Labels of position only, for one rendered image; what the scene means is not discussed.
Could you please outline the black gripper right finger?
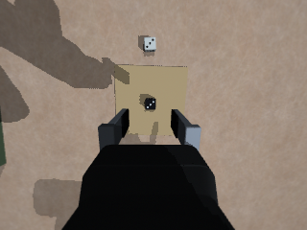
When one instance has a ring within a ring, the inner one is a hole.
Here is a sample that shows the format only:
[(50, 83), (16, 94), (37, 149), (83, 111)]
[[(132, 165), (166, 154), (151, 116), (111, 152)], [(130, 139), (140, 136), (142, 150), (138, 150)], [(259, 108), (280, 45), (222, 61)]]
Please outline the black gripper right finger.
[(181, 145), (190, 145), (200, 149), (201, 127), (192, 125), (178, 109), (172, 109), (171, 128)]

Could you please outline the white die with black pips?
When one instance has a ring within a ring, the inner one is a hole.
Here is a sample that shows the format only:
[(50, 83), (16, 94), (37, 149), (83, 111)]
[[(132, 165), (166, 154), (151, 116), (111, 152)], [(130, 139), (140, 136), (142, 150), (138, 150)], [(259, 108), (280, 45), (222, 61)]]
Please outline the white die with black pips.
[(144, 37), (145, 52), (155, 52), (155, 37)]

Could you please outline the tan flat mat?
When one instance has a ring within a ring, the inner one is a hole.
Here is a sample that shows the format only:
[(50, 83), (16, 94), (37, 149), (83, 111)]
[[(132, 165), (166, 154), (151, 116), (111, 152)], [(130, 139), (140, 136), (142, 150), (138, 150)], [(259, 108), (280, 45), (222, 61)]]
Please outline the tan flat mat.
[[(114, 65), (116, 115), (129, 109), (126, 135), (175, 135), (172, 109), (184, 116), (188, 67)], [(155, 110), (145, 109), (155, 98)]]

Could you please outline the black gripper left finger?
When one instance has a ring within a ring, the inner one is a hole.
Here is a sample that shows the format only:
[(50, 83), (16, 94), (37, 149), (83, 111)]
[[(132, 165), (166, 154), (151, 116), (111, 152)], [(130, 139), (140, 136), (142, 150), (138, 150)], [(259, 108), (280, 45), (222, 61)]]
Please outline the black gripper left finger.
[(108, 124), (98, 126), (100, 151), (107, 145), (119, 145), (130, 126), (129, 109), (123, 108)]

